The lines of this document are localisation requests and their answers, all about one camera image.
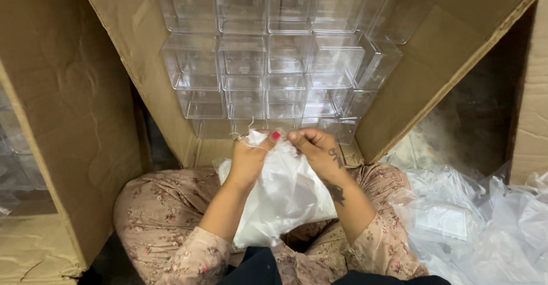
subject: black cloth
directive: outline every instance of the black cloth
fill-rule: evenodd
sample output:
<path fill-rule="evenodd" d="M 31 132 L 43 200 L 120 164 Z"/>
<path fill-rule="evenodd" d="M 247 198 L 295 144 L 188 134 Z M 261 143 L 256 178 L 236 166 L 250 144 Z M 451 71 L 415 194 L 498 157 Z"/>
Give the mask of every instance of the black cloth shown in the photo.
<path fill-rule="evenodd" d="M 229 266 L 229 273 L 218 285 L 282 285 L 276 258 L 270 248 L 251 246 L 245 251 L 238 267 Z M 421 276 L 409 281 L 400 281 L 393 276 L 364 274 L 350 270 L 333 285 L 451 285 L 439 276 Z"/>

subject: forearm tattoo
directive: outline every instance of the forearm tattoo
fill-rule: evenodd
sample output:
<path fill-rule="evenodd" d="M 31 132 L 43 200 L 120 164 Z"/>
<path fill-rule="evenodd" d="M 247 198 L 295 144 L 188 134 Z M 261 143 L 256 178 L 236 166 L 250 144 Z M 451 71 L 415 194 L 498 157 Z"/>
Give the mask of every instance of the forearm tattoo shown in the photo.
<path fill-rule="evenodd" d="M 343 161 L 342 159 L 337 155 L 337 151 L 335 150 L 335 148 L 331 148 L 328 152 L 329 155 L 331 155 L 333 157 L 333 162 L 334 161 L 337 161 L 337 163 L 339 163 L 339 168 L 343 168 Z"/>
<path fill-rule="evenodd" d="M 339 169 L 343 168 L 343 161 L 337 155 L 337 151 L 335 150 L 335 148 L 331 148 L 328 151 L 328 154 L 333 157 L 333 162 L 336 161 L 338 163 Z M 333 199 L 333 202 L 339 203 L 341 206 L 344 207 L 343 201 L 345 200 L 345 198 L 343 197 L 342 187 L 338 185 L 334 185 L 328 181 L 326 181 L 325 187 L 327 188 L 327 191 L 329 191 L 329 194 L 331 194 L 331 198 Z"/>

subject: floral clothing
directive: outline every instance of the floral clothing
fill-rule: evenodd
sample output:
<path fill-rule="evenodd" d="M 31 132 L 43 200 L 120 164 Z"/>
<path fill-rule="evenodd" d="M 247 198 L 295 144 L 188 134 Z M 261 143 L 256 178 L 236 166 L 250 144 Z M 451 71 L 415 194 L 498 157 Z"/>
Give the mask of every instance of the floral clothing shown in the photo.
<path fill-rule="evenodd" d="M 272 248 L 283 284 L 331 284 L 348 270 L 395 276 L 428 275 L 407 247 L 407 233 L 386 202 L 410 188 L 407 177 L 383 163 L 350 170 L 377 214 L 352 246 L 338 219 L 305 224 Z M 216 284 L 244 252 L 197 227 L 220 187 L 212 169 L 165 170 L 133 180 L 114 208 L 114 225 L 133 266 L 147 284 Z M 298 244 L 308 243 L 303 251 Z"/>

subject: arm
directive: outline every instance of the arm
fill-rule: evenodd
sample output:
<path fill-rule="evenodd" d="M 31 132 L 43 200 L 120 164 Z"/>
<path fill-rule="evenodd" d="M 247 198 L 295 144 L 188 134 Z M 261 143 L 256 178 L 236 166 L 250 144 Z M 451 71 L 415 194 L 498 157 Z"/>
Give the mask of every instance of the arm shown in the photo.
<path fill-rule="evenodd" d="M 373 221 L 376 211 L 344 168 L 339 145 L 331 135 L 312 128 L 291 132 L 288 138 L 306 155 L 331 194 L 346 239 L 352 245 Z"/>
<path fill-rule="evenodd" d="M 223 278 L 245 201 L 263 169 L 267 152 L 279 136 L 278 132 L 270 134 L 260 148 L 234 141 L 229 176 L 198 227 L 171 258 L 169 270 L 158 285 L 216 284 Z"/>
<path fill-rule="evenodd" d="M 343 252 L 348 269 L 408 280 L 428 275 L 426 267 L 380 217 L 358 183 L 343 167 L 335 139 L 317 129 L 288 135 L 299 148 L 333 198 L 349 247 Z"/>

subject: hand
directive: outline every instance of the hand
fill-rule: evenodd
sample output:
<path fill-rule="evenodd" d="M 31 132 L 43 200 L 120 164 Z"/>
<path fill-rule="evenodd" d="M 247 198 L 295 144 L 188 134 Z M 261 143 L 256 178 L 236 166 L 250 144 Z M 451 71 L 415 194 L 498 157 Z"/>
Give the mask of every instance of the hand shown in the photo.
<path fill-rule="evenodd" d="M 232 150 L 232 165 L 226 181 L 243 187 L 254 185 L 263 170 L 267 152 L 274 147 L 279 137 L 280 133 L 274 131 L 258 147 L 249 147 L 243 142 L 235 140 Z"/>
<path fill-rule="evenodd" d="M 290 132 L 288 140 L 306 155 L 310 167 L 324 183 L 333 183 L 349 177 L 344 168 L 339 144 L 331 134 L 305 128 Z"/>

